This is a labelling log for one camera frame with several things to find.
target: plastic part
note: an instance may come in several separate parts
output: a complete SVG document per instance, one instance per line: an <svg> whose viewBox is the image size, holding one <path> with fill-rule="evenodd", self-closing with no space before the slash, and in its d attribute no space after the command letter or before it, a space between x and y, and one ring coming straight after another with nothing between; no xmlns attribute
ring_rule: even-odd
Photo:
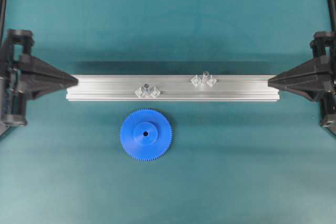
<svg viewBox="0 0 336 224"><path fill-rule="evenodd" d="M123 122L120 142L131 157L140 161L151 161L162 156L170 147L172 128L160 112L137 110Z"/></svg>
<svg viewBox="0 0 336 224"><path fill-rule="evenodd" d="M161 91L157 87L151 87L146 83L139 87L134 93L138 98L157 98L161 94Z"/></svg>

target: teal backdrop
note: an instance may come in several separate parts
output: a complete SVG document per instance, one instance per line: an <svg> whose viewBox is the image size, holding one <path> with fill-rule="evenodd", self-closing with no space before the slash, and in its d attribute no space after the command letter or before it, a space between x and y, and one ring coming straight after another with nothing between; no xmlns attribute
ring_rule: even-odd
<svg viewBox="0 0 336 224"><path fill-rule="evenodd" d="M5 29L72 74L277 74L311 59L327 0L8 0ZM336 140L319 107L276 103L69 102L27 109L0 141L0 223L335 223ZM161 158L119 142L134 110L173 128Z"/></svg>

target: transparent bolt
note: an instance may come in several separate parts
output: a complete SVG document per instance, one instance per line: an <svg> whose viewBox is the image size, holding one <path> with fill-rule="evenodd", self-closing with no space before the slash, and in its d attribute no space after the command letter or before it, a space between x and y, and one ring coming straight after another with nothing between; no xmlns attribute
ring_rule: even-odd
<svg viewBox="0 0 336 224"><path fill-rule="evenodd" d="M203 72L203 76L202 76L202 83L206 83L206 81L209 78L209 72L208 71L204 71Z"/></svg>

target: black clamp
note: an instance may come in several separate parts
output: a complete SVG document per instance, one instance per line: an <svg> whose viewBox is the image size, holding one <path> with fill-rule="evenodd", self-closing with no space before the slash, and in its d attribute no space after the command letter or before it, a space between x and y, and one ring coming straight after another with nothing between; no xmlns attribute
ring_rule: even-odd
<svg viewBox="0 0 336 224"><path fill-rule="evenodd" d="M31 55L33 33L9 30L0 48L0 135L11 126L24 126L26 104L42 95L77 85L78 80ZM22 46L18 60L14 45Z"/></svg>
<svg viewBox="0 0 336 224"><path fill-rule="evenodd" d="M268 85L320 102L321 126L336 135L336 32L315 33L310 47L313 59L271 78Z"/></svg>

